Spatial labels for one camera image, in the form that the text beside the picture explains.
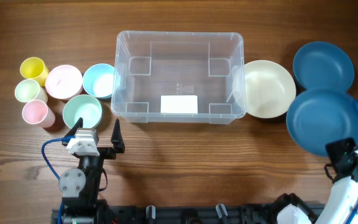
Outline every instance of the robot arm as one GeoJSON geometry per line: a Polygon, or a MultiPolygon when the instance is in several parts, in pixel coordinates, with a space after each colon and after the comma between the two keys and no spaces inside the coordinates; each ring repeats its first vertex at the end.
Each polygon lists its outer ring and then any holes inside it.
{"type": "Polygon", "coordinates": [[[115,159],[117,153],[124,153],[119,120],[116,120],[111,136],[113,147],[97,147],[99,137],[95,129],[82,128],[79,119],[68,135],[74,135],[69,142],[63,142],[68,152],[79,158],[77,168],[66,170],[59,180],[62,191],[62,223],[76,224],[119,224],[117,216],[107,205],[107,201],[98,200],[101,176],[104,173],[103,162],[115,159]]]}
{"type": "MultiPolygon", "coordinates": [[[[358,202],[358,182],[351,177],[337,181],[331,189],[327,205],[315,224],[345,224],[358,202]]],[[[287,205],[277,215],[278,224],[312,224],[309,217],[297,206],[287,205]]],[[[358,212],[352,224],[358,224],[358,212]]]]}
{"type": "MultiPolygon", "coordinates": [[[[315,221],[305,209],[286,203],[277,215],[278,224],[349,224],[349,217],[358,205],[358,147],[353,139],[343,139],[326,146],[331,166],[336,171],[331,194],[323,212],[315,221]]],[[[351,224],[358,224],[358,209],[351,224]]]]}

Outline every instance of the wood grain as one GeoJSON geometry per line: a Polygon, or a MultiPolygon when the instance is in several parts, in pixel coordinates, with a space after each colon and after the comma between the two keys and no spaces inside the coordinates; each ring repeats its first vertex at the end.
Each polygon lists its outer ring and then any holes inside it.
{"type": "MultiPolygon", "coordinates": [[[[84,72],[96,63],[114,64],[122,30],[238,32],[246,62],[272,60],[292,71],[303,44],[324,40],[351,57],[357,78],[350,93],[358,98],[358,1],[49,2],[0,4],[0,223],[49,223],[60,203],[40,147],[68,131],[65,102],[48,102],[57,115],[54,127],[25,124],[14,89],[27,57],[44,59],[49,69],[70,64],[84,72]]],[[[98,131],[108,146],[116,117],[109,101],[103,106],[98,131]]],[[[247,115],[227,126],[121,124],[126,153],[105,163],[110,181],[100,195],[110,205],[240,205],[272,202],[284,192],[328,200],[328,160],[300,149],[283,120],[247,115]]],[[[47,156],[58,173],[78,164],[59,144],[48,147],[47,156]]]]}

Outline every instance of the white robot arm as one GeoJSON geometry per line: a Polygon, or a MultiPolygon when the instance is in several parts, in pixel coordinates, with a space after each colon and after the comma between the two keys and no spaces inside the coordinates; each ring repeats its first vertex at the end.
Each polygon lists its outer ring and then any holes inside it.
{"type": "Polygon", "coordinates": [[[332,178],[328,165],[325,167],[334,185],[323,212],[317,218],[299,198],[293,199],[296,195],[287,195],[277,200],[283,207],[277,214],[278,224],[358,224],[358,147],[349,138],[328,144],[326,149],[337,175],[332,178]]]}
{"type": "MultiPolygon", "coordinates": [[[[358,182],[350,176],[337,181],[331,189],[325,209],[315,224],[345,224],[357,202],[358,182]]],[[[312,224],[308,216],[294,205],[288,205],[277,215],[277,223],[312,224]]],[[[351,224],[358,224],[358,212],[351,224]]]]}

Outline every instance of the pink bowl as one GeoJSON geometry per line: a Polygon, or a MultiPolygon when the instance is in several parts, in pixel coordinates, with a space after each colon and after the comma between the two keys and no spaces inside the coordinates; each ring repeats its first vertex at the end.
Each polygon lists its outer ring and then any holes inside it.
{"type": "Polygon", "coordinates": [[[69,100],[82,92],[82,74],[72,65],[60,65],[50,71],[45,88],[51,97],[69,100]]]}

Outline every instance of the blue plate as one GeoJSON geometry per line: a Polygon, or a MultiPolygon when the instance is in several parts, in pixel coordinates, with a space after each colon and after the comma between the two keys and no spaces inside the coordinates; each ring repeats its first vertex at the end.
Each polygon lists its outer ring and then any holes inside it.
{"type": "Polygon", "coordinates": [[[293,72],[306,90],[329,88],[346,92],[354,80],[349,56],[327,42],[312,42],[301,47],[293,59],[293,72]]]}
{"type": "Polygon", "coordinates": [[[325,146],[352,137],[358,143],[358,115],[353,98],[334,90],[308,90],[292,102],[287,112],[287,128],[303,149],[328,156],[325,146]]]}

